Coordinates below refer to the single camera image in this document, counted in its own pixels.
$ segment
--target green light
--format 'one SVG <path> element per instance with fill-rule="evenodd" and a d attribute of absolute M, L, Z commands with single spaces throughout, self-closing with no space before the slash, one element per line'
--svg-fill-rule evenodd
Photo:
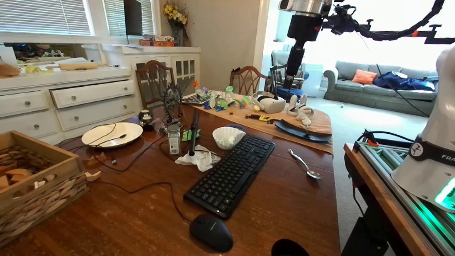
<path fill-rule="evenodd" d="M 437 194 L 437 203 L 454 209 L 455 202 L 452 199 L 452 196 L 448 196 L 455 187 L 455 177 L 452 177 L 449 180 L 449 183 L 447 186 L 442 187 L 442 190 Z"/>

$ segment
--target window blind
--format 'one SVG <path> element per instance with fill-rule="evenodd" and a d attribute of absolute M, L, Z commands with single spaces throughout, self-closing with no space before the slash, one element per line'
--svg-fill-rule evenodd
<path fill-rule="evenodd" d="M 90 35 L 83 0 L 2 0 L 0 31 Z"/>

